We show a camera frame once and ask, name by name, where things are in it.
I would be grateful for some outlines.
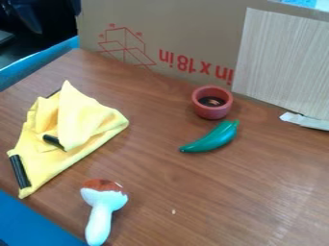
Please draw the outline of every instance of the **wooden board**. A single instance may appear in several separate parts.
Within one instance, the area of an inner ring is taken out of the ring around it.
[[[114,213],[105,245],[328,245],[328,134],[282,122],[281,109],[235,96],[227,118],[240,121],[237,139],[182,154],[180,145],[218,123],[194,114],[195,86],[81,50],[0,93],[0,188],[12,196],[18,186],[6,151],[36,98],[64,80],[131,122],[23,200],[64,229],[84,237],[90,206],[79,190],[87,179],[106,178],[122,184],[130,200]]]
[[[329,23],[248,9],[233,91],[329,119]]]

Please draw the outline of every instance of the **blue edge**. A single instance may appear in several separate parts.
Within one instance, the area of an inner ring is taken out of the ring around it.
[[[1,69],[0,91],[78,47],[79,39],[73,37]],[[0,190],[0,245],[80,246],[87,244]]]
[[[54,59],[78,47],[79,38],[72,37],[0,69],[0,91],[14,85]]]
[[[1,190],[0,220],[0,245],[87,245]]]
[[[306,8],[316,7],[316,0],[281,0],[281,2]]]

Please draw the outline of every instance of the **yellow towel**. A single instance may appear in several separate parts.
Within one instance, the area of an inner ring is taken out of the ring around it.
[[[39,97],[27,113],[11,157],[19,155],[31,186],[19,189],[19,198],[38,188],[107,142],[128,126],[117,110],[87,97],[65,81],[60,92]],[[56,136],[65,151],[46,143],[43,135]]]

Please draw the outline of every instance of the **small bowl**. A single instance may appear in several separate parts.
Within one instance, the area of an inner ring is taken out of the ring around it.
[[[216,97],[224,101],[217,107],[209,107],[199,102],[204,97]],[[219,86],[202,86],[197,88],[192,96],[193,107],[197,115],[205,119],[220,119],[227,115],[233,104],[233,95],[230,91]]]

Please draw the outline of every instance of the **green pepper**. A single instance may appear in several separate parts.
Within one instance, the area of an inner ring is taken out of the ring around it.
[[[207,152],[222,147],[237,136],[239,120],[224,120],[200,139],[179,148],[181,152]]]

